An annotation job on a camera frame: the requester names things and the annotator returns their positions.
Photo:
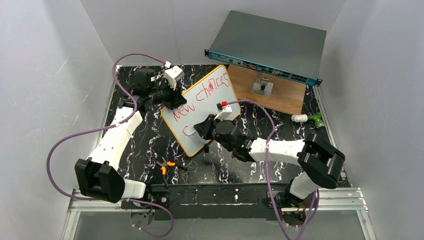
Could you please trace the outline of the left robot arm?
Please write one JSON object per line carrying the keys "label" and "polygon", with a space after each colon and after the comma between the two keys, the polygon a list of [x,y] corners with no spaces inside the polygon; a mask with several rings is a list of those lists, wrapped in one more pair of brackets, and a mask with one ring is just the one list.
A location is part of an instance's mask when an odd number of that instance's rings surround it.
{"label": "left robot arm", "polygon": [[150,68],[140,68],[133,77],[130,96],[122,97],[118,103],[112,128],[105,132],[87,159],[78,159],[74,166],[83,196],[110,203],[121,199],[142,199],[147,185],[120,176],[117,170],[121,156],[153,105],[174,110],[187,103],[179,83],[184,72],[179,66],[166,69],[162,74]]}

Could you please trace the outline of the yellow-framed whiteboard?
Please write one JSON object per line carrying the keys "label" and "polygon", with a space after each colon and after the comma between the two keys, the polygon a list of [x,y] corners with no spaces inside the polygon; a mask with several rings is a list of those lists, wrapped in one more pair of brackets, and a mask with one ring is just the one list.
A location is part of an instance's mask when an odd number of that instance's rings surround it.
{"label": "yellow-framed whiteboard", "polygon": [[174,109],[163,108],[161,117],[177,139],[188,157],[195,156],[208,143],[198,133],[186,136],[184,132],[194,131],[194,125],[204,121],[208,115],[218,114],[217,103],[233,102],[238,98],[227,68],[217,66],[202,79],[182,93],[187,103]]}

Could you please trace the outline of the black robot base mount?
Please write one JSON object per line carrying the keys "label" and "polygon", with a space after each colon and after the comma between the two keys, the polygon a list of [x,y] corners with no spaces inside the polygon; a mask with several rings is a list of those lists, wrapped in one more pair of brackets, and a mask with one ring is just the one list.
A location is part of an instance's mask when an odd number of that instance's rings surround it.
{"label": "black robot base mount", "polygon": [[266,219],[274,221],[265,183],[153,184],[143,199],[168,209],[174,219]]}

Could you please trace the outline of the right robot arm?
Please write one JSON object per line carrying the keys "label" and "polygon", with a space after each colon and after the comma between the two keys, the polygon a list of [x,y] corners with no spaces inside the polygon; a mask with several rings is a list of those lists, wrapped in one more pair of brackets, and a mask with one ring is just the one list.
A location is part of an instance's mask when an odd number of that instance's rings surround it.
{"label": "right robot arm", "polygon": [[291,180],[283,193],[274,197],[277,207],[299,205],[319,188],[338,186],[345,155],[317,134],[304,140],[266,140],[244,134],[234,121],[210,114],[194,129],[204,140],[214,140],[242,162],[284,162],[298,165],[303,172]]}

